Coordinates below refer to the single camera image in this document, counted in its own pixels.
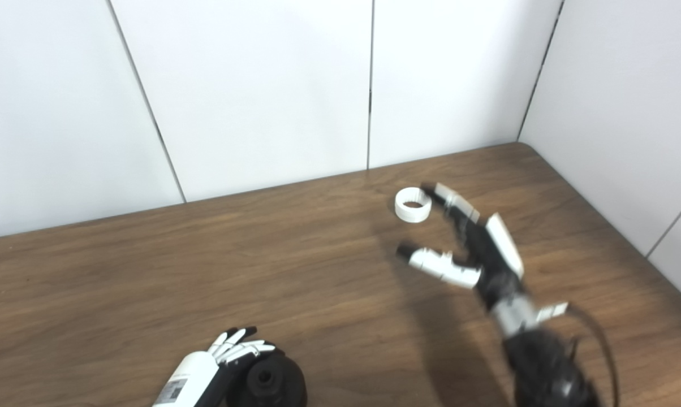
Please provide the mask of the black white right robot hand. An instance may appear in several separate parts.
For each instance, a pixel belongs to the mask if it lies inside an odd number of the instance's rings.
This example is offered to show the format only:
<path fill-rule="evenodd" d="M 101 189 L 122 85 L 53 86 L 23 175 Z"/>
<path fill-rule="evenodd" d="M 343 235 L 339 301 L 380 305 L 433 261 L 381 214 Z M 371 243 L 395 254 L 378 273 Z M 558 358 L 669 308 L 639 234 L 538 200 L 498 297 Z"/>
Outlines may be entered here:
<path fill-rule="evenodd" d="M 420 190 L 431 202 L 442 206 L 458 242 L 467 250 L 465 261 L 453 253 L 439 253 L 411 242 L 398 245 L 396 254 L 408 265 L 447 283 L 475 289 L 487 312 L 503 300 L 524 295 L 523 265 L 514 242 L 501 220 L 500 235 L 489 229 L 488 218 L 459 193 L 441 183 L 421 183 Z"/>

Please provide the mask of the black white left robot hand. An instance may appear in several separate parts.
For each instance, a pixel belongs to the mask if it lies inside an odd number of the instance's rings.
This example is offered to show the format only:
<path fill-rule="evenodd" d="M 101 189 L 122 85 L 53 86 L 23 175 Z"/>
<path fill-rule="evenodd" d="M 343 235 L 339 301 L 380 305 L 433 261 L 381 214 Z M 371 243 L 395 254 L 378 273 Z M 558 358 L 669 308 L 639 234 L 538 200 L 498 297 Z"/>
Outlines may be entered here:
<path fill-rule="evenodd" d="M 162 387 L 154 406 L 219 406 L 260 361 L 283 354 L 275 344 L 250 340 L 257 327 L 233 327 L 207 350 L 189 353 Z"/>

